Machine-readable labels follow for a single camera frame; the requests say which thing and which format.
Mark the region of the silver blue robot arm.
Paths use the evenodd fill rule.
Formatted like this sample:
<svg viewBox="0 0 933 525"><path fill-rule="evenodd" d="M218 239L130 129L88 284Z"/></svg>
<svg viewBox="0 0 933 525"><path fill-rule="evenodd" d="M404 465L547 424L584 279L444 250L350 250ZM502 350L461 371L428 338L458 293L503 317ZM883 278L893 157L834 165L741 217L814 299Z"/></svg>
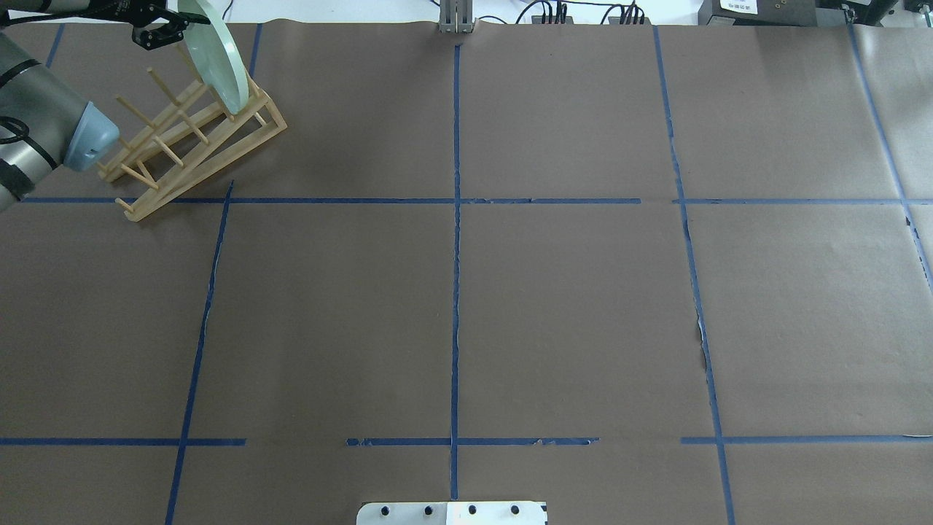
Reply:
<svg viewBox="0 0 933 525"><path fill-rule="evenodd" d="M2 28L38 21L91 19L130 24L131 39L156 50L209 26L200 11L174 11L164 1L4 1ZM84 171L116 143L119 130L6 34L1 36L1 209L28 197L60 166Z"/></svg>

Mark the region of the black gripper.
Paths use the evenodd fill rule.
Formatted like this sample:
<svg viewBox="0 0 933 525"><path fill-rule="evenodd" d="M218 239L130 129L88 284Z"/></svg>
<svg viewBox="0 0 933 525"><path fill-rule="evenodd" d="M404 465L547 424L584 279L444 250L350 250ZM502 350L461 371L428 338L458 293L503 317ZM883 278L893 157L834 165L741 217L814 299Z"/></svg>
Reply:
<svg viewBox="0 0 933 525"><path fill-rule="evenodd" d="M169 10L167 1L90 1L87 19L129 23L133 26L133 42L144 50L156 50L182 41L190 24L211 24L204 15ZM165 20L165 23L147 28L157 20Z"/></svg>

